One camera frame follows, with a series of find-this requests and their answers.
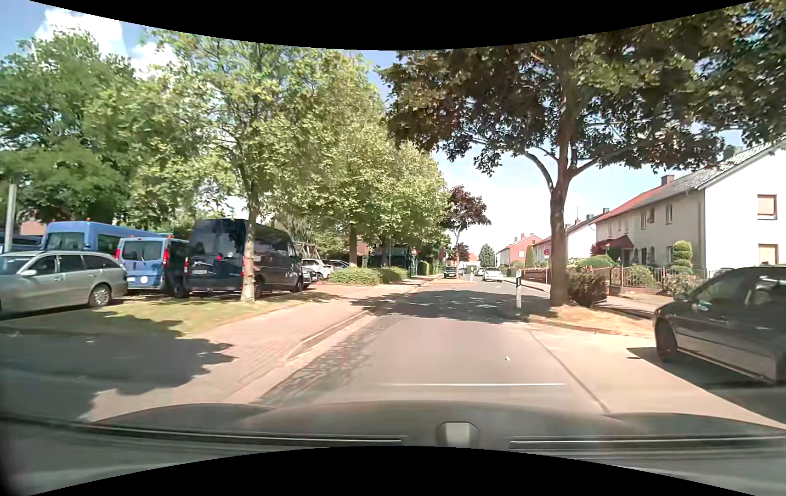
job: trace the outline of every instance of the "red-leafed tree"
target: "red-leafed tree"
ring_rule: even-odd
[[[442,220],[442,227],[451,230],[454,235],[453,250],[454,265],[460,265],[460,259],[469,260],[469,248],[460,242],[460,235],[476,224],[490,225],[491,221],[485,216],[488,206],[482,201],[482,197],[473,196],[464,189],[464,186],[454,186],[451,188],[451,196],[448,198],[448,211]]]

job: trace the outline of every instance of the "blue sky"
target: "blue sky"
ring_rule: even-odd
[[[137,67],[169,60],[168,54],[156,52],[155,47],[139,45],[141,26],[85,16],[27,0],[0,0],[0,58],[16,50],[18,39],[51,35],[54,26],[84,28],[98,40],[103,51],[130,56]],[[367,60],[380,67],[396,62],[395,52],[361,52]],[[387,89],[378,76],[372,74],[372,78],[386,96]],[[738,135],[730,134],[726,138],[733,144],[740,143]],[[440,154],[435,158],[450,186],[464,185],[487,203],[487,215],[493,224],[476,226],[464,233],[463,241],[471,251],[478,253],[485,242],[499,250],[521,233],[548,236],[549,192],[540,171],[531,161],[506,158],[489,178],[475,171],[471,155],[453,163]],[[565,219],[573,221],[577,214],[585,218],[586,214],[599,214],[603,208],[614,209],[636,194],[658,186],[659,182],[660,175],[654,175],[649,169],[589,169],[571,184]]]

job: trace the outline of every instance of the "blue van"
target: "blue van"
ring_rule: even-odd
[[[112,257],[125,237],[157,237],[151,231],[134,230],[90,220],[50,222],[41,242],[42,250],[84,250],[102,252]]]
[[[177,298],[187,296],[187,241],[166,237],[125,237],[115,257],[126,270],[130,289],[159,290]]]

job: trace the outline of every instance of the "signpost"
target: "signpost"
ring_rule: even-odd
[[[515,308],[521,308],[521,269],[515,270]]]

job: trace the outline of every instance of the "brick sidewalk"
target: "brick sidewalk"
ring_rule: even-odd
[[[320,285],[315,290],[329,295],[332,292],[339,294],[332,301],[300,304],[189,336],[228,346],[223,354],[233,360],[207,366],[209,373],[195,376],[175,388],[151,389],[141,395],[104,392],[96,397],[90,418],[96,420],[173,404],[223,401],[255,379],[285,365],[301,343],[312,336],[343,321],[356,319],[360,314],[367,314],[371,307],[356,304],[356,301],[365,302],[384,296],[393,301],[434,279],[417,277],[396,284],[358,287],[355,290],[347,286]]]

